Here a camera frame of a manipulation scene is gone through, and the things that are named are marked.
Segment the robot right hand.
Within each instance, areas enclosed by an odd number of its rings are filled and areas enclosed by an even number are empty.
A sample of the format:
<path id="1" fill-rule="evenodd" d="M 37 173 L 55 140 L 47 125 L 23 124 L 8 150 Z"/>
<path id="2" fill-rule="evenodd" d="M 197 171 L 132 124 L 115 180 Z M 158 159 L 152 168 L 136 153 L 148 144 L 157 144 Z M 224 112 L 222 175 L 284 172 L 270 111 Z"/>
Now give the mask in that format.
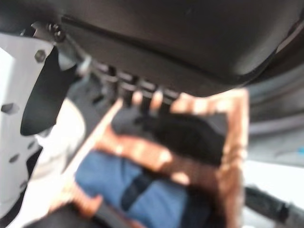
<path id="1" fill-rule="evenodd" d="M 192 95 L 251 92 L 251 131 L 304 118 L 301 0 L 3 0 L 0 215 L 19 209 L 32 137 L 89 70 Z"/>

